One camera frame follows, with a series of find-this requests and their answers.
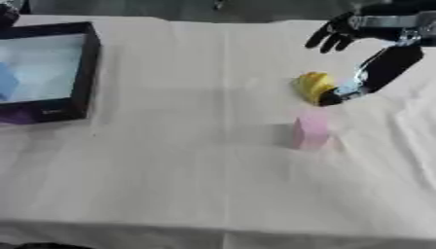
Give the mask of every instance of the pink block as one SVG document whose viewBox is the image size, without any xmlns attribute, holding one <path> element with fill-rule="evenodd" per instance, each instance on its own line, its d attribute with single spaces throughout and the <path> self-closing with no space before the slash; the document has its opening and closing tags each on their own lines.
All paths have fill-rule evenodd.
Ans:
<svg viewBox="0 0 436 249">
<path fill-rule="evenodd" d="M 297 118 L 293 128 L 293 148 L 316 150 L 329 139 L 327 116 L 321 111 L 309 111 Z"/>
</svg>

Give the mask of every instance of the yellow toy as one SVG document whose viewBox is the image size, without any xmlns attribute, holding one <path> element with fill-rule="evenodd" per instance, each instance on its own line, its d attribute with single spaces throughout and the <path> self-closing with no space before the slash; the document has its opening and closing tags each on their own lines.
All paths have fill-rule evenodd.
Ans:
<svg viewBox="0 0 436 249">
<path fill-rule="evenodd" d="M 335 81 L 326 73 L 310 72 L 294 80 L 295 89 L 308 102 L 319 105 L 319 98 L 322 93 L 334 89 Z"/>
</svg>

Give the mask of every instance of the black box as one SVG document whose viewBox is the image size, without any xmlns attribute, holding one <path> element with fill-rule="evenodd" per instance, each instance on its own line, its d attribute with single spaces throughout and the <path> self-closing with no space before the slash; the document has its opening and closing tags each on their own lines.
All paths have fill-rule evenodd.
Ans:
<svg viewBox="0 0 436 249">
<path fill-rule="evenodd" d="M 10 99 L 0 101 L 0 122 L 25 125 L 84 119 L 100 47 L 90 22 L 0 31 L 0 63 L 7 61 L 18 80 Z"/>
</svg>

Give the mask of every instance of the white cloth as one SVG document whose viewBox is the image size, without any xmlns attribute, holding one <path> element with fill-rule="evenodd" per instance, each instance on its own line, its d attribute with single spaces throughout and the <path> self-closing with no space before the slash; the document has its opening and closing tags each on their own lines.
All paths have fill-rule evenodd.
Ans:
<svg viewBox="0 0 436 249">
<path fill-rule="evenodd" d="M 322 22 L 302 20 L 21 24 L 85 19 L 103 43 L 91 116 L 1 126 L 1 220 L 436 238 L 433 49 L 379 93 L 328 107 L 332 139 L 301 152 L 290 125 L 313 107 L 290 79 L 343 80 L 382 42 L 308 51 Z"/>
</svg>

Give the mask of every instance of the robotic arm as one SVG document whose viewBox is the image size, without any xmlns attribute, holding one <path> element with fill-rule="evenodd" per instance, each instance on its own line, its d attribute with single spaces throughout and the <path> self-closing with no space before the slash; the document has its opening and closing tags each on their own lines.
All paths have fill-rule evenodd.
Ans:
<svg viewBox="0 0 436 249">
<path fill-rule="evenodd" d="M 12 27 L 19 19 L 19 10 L 13 0 L 0 0 L 0 29 Z"/>
<path fill-rule="evenodd" d="M 393 43 L 362 63 L 354 79 L 321 92 L 319 105 L 338 104 L 378 91 L 423 58 L 421 47 L 436 46 L 436 1 L 411 2 L 372 5 L 342 14 L 309 38 L 306 47 L 320 46 L 322 53 L 343 51 L 364 38 Z"/>
</svg>

